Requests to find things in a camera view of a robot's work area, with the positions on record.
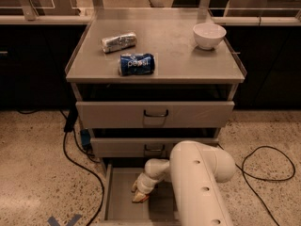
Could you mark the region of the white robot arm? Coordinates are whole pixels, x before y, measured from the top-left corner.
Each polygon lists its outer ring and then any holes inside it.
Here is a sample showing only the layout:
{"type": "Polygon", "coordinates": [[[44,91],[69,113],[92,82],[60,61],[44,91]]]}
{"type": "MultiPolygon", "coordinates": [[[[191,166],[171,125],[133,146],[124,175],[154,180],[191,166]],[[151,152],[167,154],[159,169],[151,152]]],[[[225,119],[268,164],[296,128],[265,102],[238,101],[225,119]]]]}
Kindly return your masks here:
{"type": "Polygon", "coordinates": [[[152,158],[132,186],[134,202],[144,202],[155,186],[169,179],[182,226],[233,226],[218,185],[235,173],[232,156],[222,149],[185,140],[168,159],[152,158]]]}

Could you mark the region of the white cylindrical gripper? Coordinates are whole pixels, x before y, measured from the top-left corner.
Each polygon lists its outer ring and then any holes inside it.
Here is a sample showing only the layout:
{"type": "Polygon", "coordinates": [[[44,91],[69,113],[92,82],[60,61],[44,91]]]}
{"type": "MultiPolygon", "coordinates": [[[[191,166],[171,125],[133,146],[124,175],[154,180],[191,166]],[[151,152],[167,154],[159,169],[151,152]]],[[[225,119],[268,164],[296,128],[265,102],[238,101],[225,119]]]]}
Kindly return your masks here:
{"type": "Polygon", "coordinates": [[[154,190],[156,184],[156,180],[151,179],[147,174],[142,172],[132,185],[131,191],[135,192],[132,202],[143,203],[142,199],[150,196],[149,194],[154,190]]]}

